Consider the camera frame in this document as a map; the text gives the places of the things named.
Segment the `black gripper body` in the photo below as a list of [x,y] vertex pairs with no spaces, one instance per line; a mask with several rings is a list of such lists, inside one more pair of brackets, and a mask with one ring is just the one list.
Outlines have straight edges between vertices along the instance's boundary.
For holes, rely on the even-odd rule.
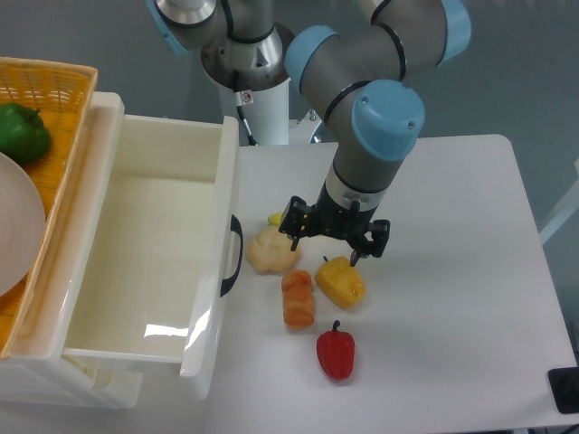
[[365,234],[373,215],[373,209],[363,211],[358,205],[354,210],[342,207],[323,185],[310,216],[311,235],[324,235],[346,241],[351,247],[360,247],[365,243]]

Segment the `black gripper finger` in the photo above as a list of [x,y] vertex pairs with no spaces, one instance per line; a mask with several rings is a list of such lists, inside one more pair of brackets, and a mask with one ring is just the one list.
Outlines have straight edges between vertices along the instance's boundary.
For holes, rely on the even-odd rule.
[[381,258],[390,238],[391,222],[386,219],[369,222],[365,228],[346,237],[352,248],[349,265],[354,267],[360,259]]
[[290,240],[290,250],[296,251],[302,238],[317,234],[315,208],[298,196],[292,196],[281,216],[279,232]]

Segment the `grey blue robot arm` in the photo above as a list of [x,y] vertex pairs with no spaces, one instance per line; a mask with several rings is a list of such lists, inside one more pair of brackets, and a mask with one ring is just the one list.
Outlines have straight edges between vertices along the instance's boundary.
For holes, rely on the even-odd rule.
[[338,147],[319,197],[289,201],[280,230],[293,244],[324,235],[346,241],[351,261],[380,257],[390,223],[375,211],[422,129],[410,75],[463,52],[470,16],[460,1],[363,1],[367,29],[346,38],[325,25],[292,33],[270,1],[150,1],[168,49],[201,52],[223,113],[239,120],[252,146],[290,138],[295,88]]

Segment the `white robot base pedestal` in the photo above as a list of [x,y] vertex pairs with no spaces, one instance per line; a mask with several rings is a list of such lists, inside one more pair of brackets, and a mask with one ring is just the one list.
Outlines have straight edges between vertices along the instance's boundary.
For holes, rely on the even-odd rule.
[[259,146],[334,142],[318,113],[310,108],[302,118],[290,117],[290,79],[269,90],[233,90],[214,82],[222,113],[238,119],[239,141],[248,146],[248,132]]

